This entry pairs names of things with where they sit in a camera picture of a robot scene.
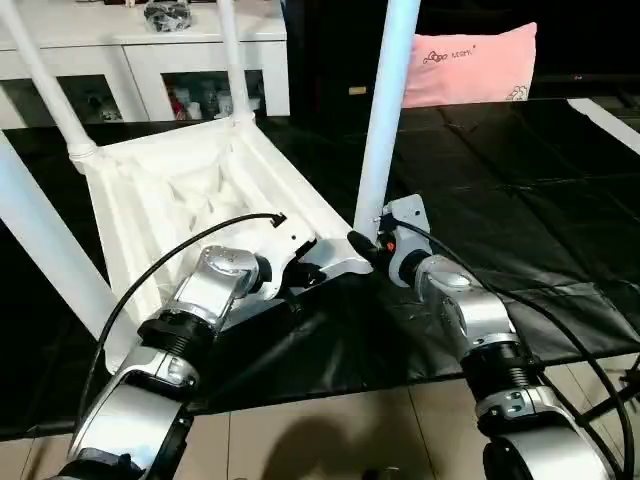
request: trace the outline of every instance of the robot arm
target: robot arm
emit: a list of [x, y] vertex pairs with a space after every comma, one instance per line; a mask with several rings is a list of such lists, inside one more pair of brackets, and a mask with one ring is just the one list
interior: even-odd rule
[[58, 477], [173, 478], [192, 418], [186, 405], [233, 303], [270, 279], [246, 250], [210, 246], [172, 298], [145, 321], [141, 343], [94, 401]]
[[[414, 195], [387, 205], [381, 220], [387, 216], [428, 230], [423, 212]], [[572, 417], [539, 381], [502, 300], [456, 262], [432, 255], [424, 238], [390, 224], [391, 231], [381, 232], [384, 249], [356, 232], [349, 240], [387, 269], [394, 283], [413, 288], [431, 318], [443, 323], [476, 400], [478, 428], [489, 439], [483, 459], [487, 479], [609, 478]]]

